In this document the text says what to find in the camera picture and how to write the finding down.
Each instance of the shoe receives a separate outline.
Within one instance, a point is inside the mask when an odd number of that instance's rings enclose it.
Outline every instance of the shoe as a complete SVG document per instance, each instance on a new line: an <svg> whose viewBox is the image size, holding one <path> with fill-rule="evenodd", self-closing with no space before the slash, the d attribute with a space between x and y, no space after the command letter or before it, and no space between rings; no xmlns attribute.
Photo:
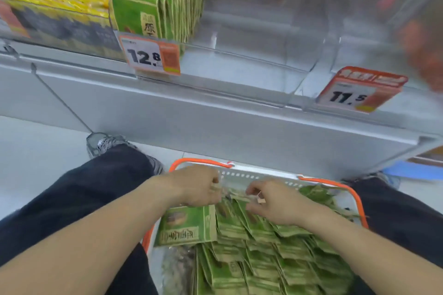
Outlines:
<svg viewBox="0 0 443 295"><path fill-rule="evenodd" d="M124 136L121 135L111 136L106 133L95 132L91 133L86 138L86 150L88 151L90 159L93 159L101 154L104 154L106 153L106 151L108 151L108 149L111 149L112 147L118 145L127 145L141 152L141 150L139 150L136 145L131 144L129 141L125 139ZM154 175L162 174L163 164L152 156L146 155L146 157L152 165L152 168L154 170Z"/></svg>

